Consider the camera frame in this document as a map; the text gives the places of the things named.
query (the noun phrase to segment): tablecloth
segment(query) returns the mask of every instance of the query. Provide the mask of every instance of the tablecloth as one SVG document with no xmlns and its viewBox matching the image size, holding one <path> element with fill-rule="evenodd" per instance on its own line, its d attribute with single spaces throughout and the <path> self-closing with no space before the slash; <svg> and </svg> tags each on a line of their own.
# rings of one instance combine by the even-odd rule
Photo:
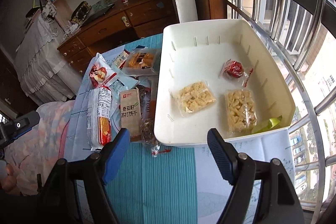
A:
<svg viewBox="0 0 336 224">
<path fill-rule="evenodd" d="M 138 45 L 161 48 L 162 34 L 140 39 L 103 53 L 111 64 L 125 48 Z M 88 71 L 79 89 L 65 144 L 64 157 L 69 161 L 82 160 L 90 152 L 86 139 L 86 114 L 89 90 L 92 89 Z M 251 137 L 233 143 L 238 152 L 255 160 L 270 161 L 276 157 L 284 164 L 292 182 L 295 177 L 293 155 L 287 130 L 263 137 Z M 79 197 L 85 219 L 92 221 L 84 185 L 79 185 Z M 260 181 L 256 181 L 245 223 L 251 223 L 255 213 Z M 209 147 L 173 147 L 170 153 L 151 157 L 141 143 L 131 143 L 116 178 L 106 186 L 120 223 L 216 223 L 230 195 L 231 186 L 224 181 Z"/>
</svg>

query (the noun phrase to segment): wooden desk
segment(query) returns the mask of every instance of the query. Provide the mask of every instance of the wooden desk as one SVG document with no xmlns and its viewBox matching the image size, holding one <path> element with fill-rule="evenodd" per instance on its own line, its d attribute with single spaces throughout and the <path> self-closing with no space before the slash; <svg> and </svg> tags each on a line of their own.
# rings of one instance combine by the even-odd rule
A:
<svg viewBox="0 0 336 224">
<path fill-rule="evenodd" d="M 97 52 L 162 33 L 166 26 L 176 23 L 172 0 L 117 1 L 106 15 L 80 28 L 58 50 L 83 75 Z"/>
</svg>

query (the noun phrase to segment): blue gripper pad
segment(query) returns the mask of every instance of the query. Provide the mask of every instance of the blue gripper pad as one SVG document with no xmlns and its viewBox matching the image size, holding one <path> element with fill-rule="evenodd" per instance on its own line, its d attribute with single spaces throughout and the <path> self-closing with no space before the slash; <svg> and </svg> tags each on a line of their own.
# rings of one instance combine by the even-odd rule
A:
<svg viewBox="0 0 336 224">
<path fill-rule="evenodd" d="M 122 128 L 113 140 L 114 147 L 110 156 L 105 162 L 105 173 L 102 177 L 103 182 L 108 184 L 113 180 L 120 168 L 121 162 L 130 143 L 130 134 L 126 128 Z"/>
<path fill-rule="evenodd" d="M 223 179 L 235 185 L 238 178 L 237 151 L 223 140 L 215 128 L 208 131 L 207 142 Z"/>
</svg>

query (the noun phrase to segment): white fabric cover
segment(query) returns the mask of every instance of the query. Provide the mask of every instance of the white fabric cover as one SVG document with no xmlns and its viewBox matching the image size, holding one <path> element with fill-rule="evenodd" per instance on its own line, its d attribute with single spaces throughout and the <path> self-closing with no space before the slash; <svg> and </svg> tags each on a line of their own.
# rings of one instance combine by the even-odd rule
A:
<svg viewBox="0 0 336 224">
<path fill-rule="evenodd" d="M 14 60 L 21 88 L 38 105 L 66 101 L 77 94 L 81 76 L 57 47 L 64 32 L 56 21 L 39 15 L 28 30 Z"/>
</svg>

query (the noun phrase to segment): bolt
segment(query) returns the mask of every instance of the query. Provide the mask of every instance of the bolt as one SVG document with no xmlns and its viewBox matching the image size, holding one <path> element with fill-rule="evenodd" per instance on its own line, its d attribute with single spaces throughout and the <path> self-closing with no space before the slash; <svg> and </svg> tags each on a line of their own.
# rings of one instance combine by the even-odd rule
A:
<svg viewBox="0 0 336 224">
<path fill-rule="evenodd" d="M 279 161 L 278 159 L 272 159 L 272 163 L 274 163 L 275 165 L 280 165 L 281 161 Z"/>
<path fill-rule="evenodd" d="M 247 159 L 247 154 L 246 153 L 239 153 L 238 157 L 242 160 L 246 160 Z"/>
<path fill-rule="evenodd" d="M 59 160 L 57 161 L 57 164 L 58 164 L 58 165 L 63 165 L 63 164 L 65 164 L 65 159 L 59 159 Z"/>
<path fill-rule="evenodd" d="M 92 154 L 90 155 L 90 158 L 92 158 L 93 160 L 97 160 L 97 159 L 99 159 L 99 157 L 100 157 L 100 154 L 97 153 L 97 152 L 92 153 Z"/>
</svg>

